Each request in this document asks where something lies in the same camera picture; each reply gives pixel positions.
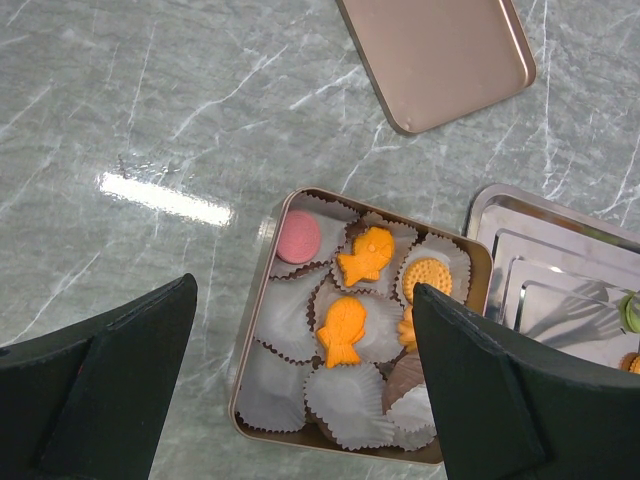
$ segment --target paper liner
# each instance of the paper liner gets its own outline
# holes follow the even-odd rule
[[[395,427],[393,432],[393,442],[391,445],[400,447],[408,452],[420,450],[436,438],[436,429],[431,425],[421,428],[416,432],[405,432],[401,428]]]
[[[382,375],[374,365],[320,367],[305,381],[307,406],[326,422],[347,450],[383,447],[393,440],[393,425],[382,414]]]
[[[354,347],[362,362],[389,362],[402,351],[398,343],[396,328],[402,320],[403,310],[398,302],[377,295],[365,294],[362,291],[345,293],[339,290],[332,275],[329,275],[320,285],[312,298],[312,312],[314,318],[314,332],[324,326],[329,307],[345,296],[356,297],[367,310],[364,324],[365,335]],[[326,359],[326,352],[322,345],[318,346],[318,355]]]
[[[311,365],[292,365],[257,342],[251,345],[236,410],[253,428],[296,432],[305,424],[304,380]]]
[[[409,390],[391,405],[387,418],[405,432],[417,432],[428,426],[435,428],[427,386],[423,383]]]
[[[405,225],[403,223],[388,222],[377,213],[367,213],[362,217],[362,222],[366,229],[370,227],[386,228],[391,232],[393,240],[395,242],[395,248],[393,258],[389,265],[380,271],[380,279],[376,282],[360,281],[353,287],[346,287],[344,285],[344,274],[340,269],[337,262],[337,256],[334,255],[331,261],[331,273],[336,279],[338,287],[345,292],[355,292],[358,290],[366,290],[368,292],[374,292],[382,296],[389,296],[393,291],[393,285],[395,282],[396,272],[402,265],[404,258],[409,253],[411,245],[418,238],[418,232],[415,228]],[[349,238],[344,247],[340,248],[340,252],[352,253],[353,241],[355,238]]]
[[[382,411],[387,413],[391,405],[404,397],[409,390],[423,383],[425,383],[424,372],[418,352],[406,354],[389,375],[382,394]]]
[[[273,278],[287,278],[304,267],[329,263],[346,241],[347,226],[358,219],[358,213],[346,205],[337,201],[327,202],[304,193],[291,201],[289,210],[304,210],[313,215],[322,232],[322,244],[313,259],[302,265],[286,263],[276,256],[269,272],[269,276]]]
[[[310,362],[317,342],[309,325],[311,292],[327,275],[321,267],[293,280],[269,280],[253,336],[292,362]]]
[[[451,272],[453,290],[451,298],[460,303],[467,301],[469,295],[469,282],[471,280],[471,259],[466,252],[460,250],[455,243],[448,238],[427,234],[426,238],[411,248],[411,251],[402,262],[395,278],[394,290],[402,306],[410,305],[402,289],[402,280],[407,267],[420,258],[435,258],[441,261]]]

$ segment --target rose gold tray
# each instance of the rose gold tray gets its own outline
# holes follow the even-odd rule
[[[531,85],[511,0],[337,0],[392,126],[420,133]]]
[[[293,198],[301,193],[308,193],[329,201],[338,200],[345,205],[354,208],[359,213],[376,212],[382,215],[386,220],[402,222],[407,225],[411,225],[412,227],[416,228],[419,233],[434,233],[451,239],[471,258],[471,283],[466,305],[478,313],[484,313],[493,263],[489,251],[481,243],[476,242],[475,240],[469,240],[468,238],[455,235],[450,232],[446,232],[444,230],[440,230],[435,227],[431,227],[424,223],[416,222],[409,218],[402,217],[400,215],[396,215],[394,213],[387,212],[376,207],[366,205],[364,203],[357,202],[337,193],[332,193],[317,188],[304,188],[297,190],[291,193],[284,200],[284,202],[274,210],[272,222],[265,223],[261,228],[262,234],[264,236],[264,246],[260,255],[258,268],[256,269],[256,274],[254,276],[254,280],[249,292],[249,299],[247,301],[247,307],[244,311],[242,323],[240,326],[240,333],[238,334],[238,340],[236,342],[233,356],[230,361],[229,376],[231,377],[235,375],[233,383],[230,384],[229,392],[231,398],[229,402],[229,415],[231,417],[233,425],[241,434],[257,440],[264,440],[287,445],[297,445],[320,450],[337,451],[342,453],[349,453],[351,455],[367,455],[393,460],[404,460],[412,463],[436,464],[442,462],[442,453],[440,451],[440,445],[437,438],[429,446],[416,452],[403,452],[398,448],[363,449],[358,452],[348,452],[341,449],[338,445],[327,440],[322,435],[317,425],[306,425],[301,431],[296,433],[266,433],[245,426],[242,421],[236,416],[236,398],[242,382],[242,375],[249,348],[252,343],[255,343],[252,341],[253,332],[255,330],[256,320],[260,312],[262,298],[269,278],[269,271],[275,257],[275,247],[278,243],[278,237],[282,228],[282,219],[284,218],[284,215],[286,214]]]

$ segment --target marble surface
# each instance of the marble surface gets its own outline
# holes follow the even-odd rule
[[[413,138],[386,123],[332,0],[0,5],[0,344],[200,285],[151,478],[442,479],[246,440],[224,383],[269,214],[316,185],[459,231],[506,182],[640,229],[640,9],[516,0],[523,94]]]

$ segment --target pink cookie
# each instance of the pink cookie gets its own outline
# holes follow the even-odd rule
[[[316,256],[321,243],[322,233],[313,215],[291,210],[284,218],[276,254],[287,263],[300,265]]]

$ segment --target orange fish-shaped cookie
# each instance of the orange fish-shaped cookie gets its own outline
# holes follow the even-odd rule
[[[371,227],[356,238],[353,255],[339,253],[337,258],[345,286],[352,287],[360,280],[379,280],[380,270],[389,265],[394,249],[391,232],[385,228]]]
[[[343,297],[329,307],[324,327],[316,334],[327,350],[327,368],[360,363],[353,345],[364,337],[366,318],[367,310],[357,298]]]

